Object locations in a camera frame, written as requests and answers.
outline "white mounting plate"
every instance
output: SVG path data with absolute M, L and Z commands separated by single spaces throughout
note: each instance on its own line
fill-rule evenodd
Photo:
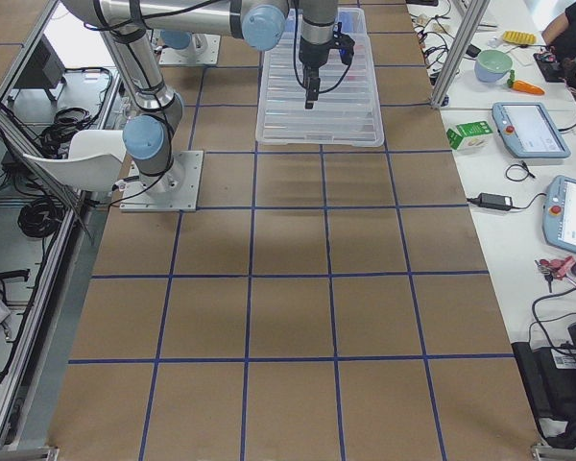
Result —
M 182 56 L 173 48 L 165 48 L 160 55 L 160 65 L 176 67 L 196 67 L 199 65 L 216 65 L 220 54 L 220 36 L 210 36 L 207 38 L 207 49 L 200 55 L 192 57 Z
M 204 152 L 176 152 L 173 157 L 174 161 L 181 163 L 185 170 L 185 178 L 181 187 L 158 195 L 144 192 L 122 202 L 119 206 L 122 211 L 196 211 Z M 138 168 L 132 163 L 130 176 L 136 175 L 138 175 Z M 143 190 L 141 182 L 128 182 L 124 190 L 124 197 L 138 194 L 141 190 Z

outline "white plastic container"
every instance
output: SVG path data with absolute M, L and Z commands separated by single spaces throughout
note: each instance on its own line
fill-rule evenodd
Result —
M 356 42 L 354 60 L 339 87 L 321 94 L 313 109 L 305 109 L 305 90 L 299 86 L 295 77 L 293 15 L 289 17 L 287 32 L 279 45 L 265 53 L 256 124 L 258 142 L 361 147 L 383 144 L 384 129 L 365 14 L 358 8 L 341 8 L 338 19 L 344 25 L 343 32 Z M 297 58 L 300 75 L 301 68 Z M 328 64 L 321 69 L 321 90 L 335 85 L 345 69 L 339 52 L 331 50 Z

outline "bowl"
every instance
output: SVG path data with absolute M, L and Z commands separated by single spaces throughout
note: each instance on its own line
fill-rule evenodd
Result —
M 481 51 L 477 58 L 474 70 L 481 82 L 496 82 L 512 69 L 512 58 L 506 53 L 497 50 Z

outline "white sticker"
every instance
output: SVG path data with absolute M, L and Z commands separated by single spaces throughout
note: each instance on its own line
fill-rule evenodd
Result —
M 576 352 L 573 349 L 567 350 L 568 352 Z M 570 357 L 568 355 L 562 355 L 557 351 L 551 350 L 553 360 L 555 360 L 555 366 L 559 370 L 576 370 L 576 358 Z

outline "orange toy carrot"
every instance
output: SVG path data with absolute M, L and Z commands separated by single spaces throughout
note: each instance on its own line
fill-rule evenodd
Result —
M 541 96 L 544 94 L 544 90 L 539 86 L 528 84 L 522 80 L 515 80 L 515 71 L 510 71 L 510 78 L 508 79 L 508 87 L 514 91 L 520 91 L 522 93 L 536 94 Z

